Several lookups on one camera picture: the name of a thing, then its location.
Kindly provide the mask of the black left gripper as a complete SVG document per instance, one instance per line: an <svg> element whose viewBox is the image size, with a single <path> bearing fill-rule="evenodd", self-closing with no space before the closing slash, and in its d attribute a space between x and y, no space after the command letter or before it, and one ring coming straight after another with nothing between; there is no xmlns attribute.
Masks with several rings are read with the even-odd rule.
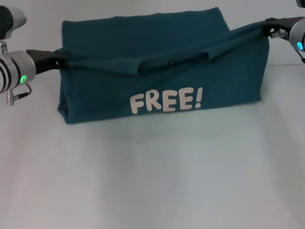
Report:
<svg viewBox="0 0 305 229"><path fill-rule="evenodd" d="M26 53L34 61L36 75L55 69L68 69L68 61L66 60L67 56L65 54L38 50L26 50Z"/></svg>

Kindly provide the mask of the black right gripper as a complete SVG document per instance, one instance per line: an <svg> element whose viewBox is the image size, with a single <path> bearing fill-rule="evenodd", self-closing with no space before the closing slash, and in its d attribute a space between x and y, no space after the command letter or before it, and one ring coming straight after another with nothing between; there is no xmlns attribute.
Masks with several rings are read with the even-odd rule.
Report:
<svg viewBox="0 0 305 229"><path fill-rule="evenodd" d="M263 36L270 37L272 33L272 34L278 34L280 37L289 37L292 27L301 18L302 17L281 18L275 20L273 20L273 18L265 19L264 27L263 27Z"/></svg>

